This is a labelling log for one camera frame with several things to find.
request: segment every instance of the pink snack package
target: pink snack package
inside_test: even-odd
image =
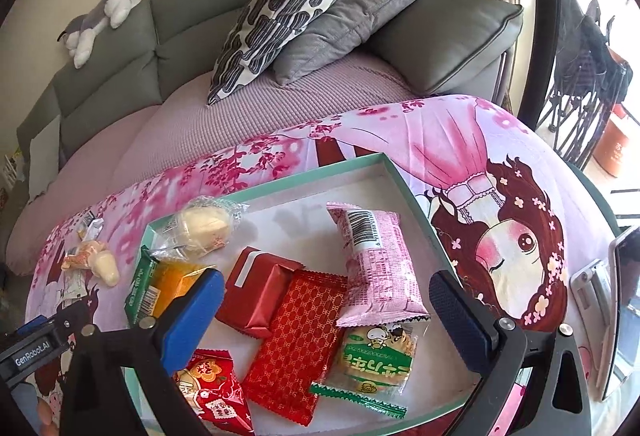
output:
[[[336,324],[368,326],[428,315],[395,212],[328,203],[344,239],[347,294]]]

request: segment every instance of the black and white patterned pillow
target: black and white patterned pillow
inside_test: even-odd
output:
[[[216,61],[207,104],[249,84],[335,0],[251,0]]]

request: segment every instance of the barcode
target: barcode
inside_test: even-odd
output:
[[[149,288],[146,289],[145,295],[142,298],[142,303],[140,304],[138,319],[154,314],[154,308],[158,302],[158,297],[160,297],[160,290],[149,285]]]
[[[347,211],[347,222],[351,230],[354,251],[382,248],[382,239],[373,212]]]

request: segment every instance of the stuffed animal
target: stuffed animal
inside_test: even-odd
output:
[[[91,12],[69,22],[58,36],[58,41],[62,39],[76,68],[87,62],[94,48],[95,36],[103,31],[107,23],[111,24],[111,28],[118,28],[138,3],[140,0],[100,0]]]

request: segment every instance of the cartoon eye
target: cartoon eye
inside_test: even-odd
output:
[[[536,242],[531,234],[521,234],[518,238],[518,246],[525,254],[530,254],[536,248]]]

